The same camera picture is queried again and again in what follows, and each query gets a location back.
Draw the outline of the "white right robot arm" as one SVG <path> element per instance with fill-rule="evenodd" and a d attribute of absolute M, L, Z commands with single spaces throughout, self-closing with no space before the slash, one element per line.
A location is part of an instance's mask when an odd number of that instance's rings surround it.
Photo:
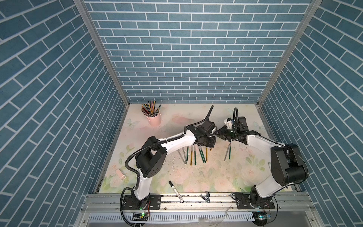
<path fill-rule="evenodd" d="M 251 188 L 250 201 L 270 199 L 282 189 L 300 184 L 308 178 L 308 166 L 297 145 L 281 144 L 249 130 L 244 117 L 226 119 L 225 126 L 217 130 L 215 135 L 224 141 L 238 141 L 254 147 L 270 158 L 270 174 Z"/>

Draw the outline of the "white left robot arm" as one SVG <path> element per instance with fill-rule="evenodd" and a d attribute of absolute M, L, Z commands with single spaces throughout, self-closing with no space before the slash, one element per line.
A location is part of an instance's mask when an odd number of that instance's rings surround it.
<path fill-rule="evenodd" d="M 216 131 L 216 125 L 204 119 L 185 126 L 183 132 L 169 138 L 149 137 L 142 148 L 125 161 L 125 167 L 137 175 L 131 194 L 139 201 L 145 200 L 150 194 L 152 178 L 161 170 L 167 155 L 192 145 L 213 148 Z"/>

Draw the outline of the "silver carving knife capped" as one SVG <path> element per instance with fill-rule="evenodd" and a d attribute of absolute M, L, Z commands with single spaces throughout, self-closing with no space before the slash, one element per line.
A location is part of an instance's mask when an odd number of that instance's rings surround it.
<path fill-rule="evenodd" d="M 227 150 L 226 150 L 226 153 L 225 153 L 225 156 L 224 156 L 224 161 L 226 161 L 227 157 L 229 156 L 230 148 L 231 148 L 231 143 L 229 143 L 229 145 L 227 147 Z"/>

